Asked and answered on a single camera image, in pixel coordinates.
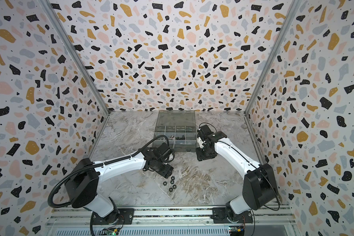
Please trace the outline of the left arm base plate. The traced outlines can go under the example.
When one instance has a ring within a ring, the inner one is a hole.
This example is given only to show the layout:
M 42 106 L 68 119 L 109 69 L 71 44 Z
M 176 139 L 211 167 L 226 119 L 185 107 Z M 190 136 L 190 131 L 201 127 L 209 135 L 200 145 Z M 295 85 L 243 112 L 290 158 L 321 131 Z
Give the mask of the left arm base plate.
M 91 225 L 131 225 L 134 217 L 134 208 L 114 209 L 105 217 L 99 216 L 96 212 L 92 213 Z

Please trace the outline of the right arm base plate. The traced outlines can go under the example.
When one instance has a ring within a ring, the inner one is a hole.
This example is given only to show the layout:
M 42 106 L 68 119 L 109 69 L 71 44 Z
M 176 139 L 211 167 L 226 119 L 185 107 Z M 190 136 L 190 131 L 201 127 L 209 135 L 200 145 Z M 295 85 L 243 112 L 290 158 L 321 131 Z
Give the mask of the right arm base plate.
M 215 224 L 243 224 L 253 223 L 251 211 L 245 211 L 241 214 L 235 214 L 229 207 L 214 207 L 210 218 Z

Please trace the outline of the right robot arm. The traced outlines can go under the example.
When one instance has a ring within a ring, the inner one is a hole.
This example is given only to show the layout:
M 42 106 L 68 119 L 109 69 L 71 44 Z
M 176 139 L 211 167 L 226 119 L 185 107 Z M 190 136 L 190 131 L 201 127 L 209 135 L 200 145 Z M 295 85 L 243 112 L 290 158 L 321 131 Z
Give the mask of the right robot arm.
M 273 168 L 261 164 L 234 145 L 222 131 L 213 132 L 208 125 L 197 130 L 196 154 L 198 161 L 224 157 L 243 178 L 242 193 L 226 203 L 225 219 L 242 220 L 242 214 L 258 210 L 271 200 L 278 200 L 278 189 Z

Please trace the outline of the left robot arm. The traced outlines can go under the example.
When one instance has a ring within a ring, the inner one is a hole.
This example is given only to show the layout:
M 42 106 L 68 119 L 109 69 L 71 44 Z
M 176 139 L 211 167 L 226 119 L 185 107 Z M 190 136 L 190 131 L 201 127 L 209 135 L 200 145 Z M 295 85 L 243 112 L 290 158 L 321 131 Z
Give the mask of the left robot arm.
M 107 161 L 92 162 L 85 158 L 73 169 L 79 172 L 65 183 L 70 205 L 85 208 L 106 224 L 120 220 L 120 210 L 111 197 L 103 197 L 97 192 L 100 184 L 116 176 L 135 170 L 155 171 L 160 176 L 171 176 L 173 167 L 169 164 L 175 152 L 166 143 L 153 148 L 146 147 L 133 154 Z

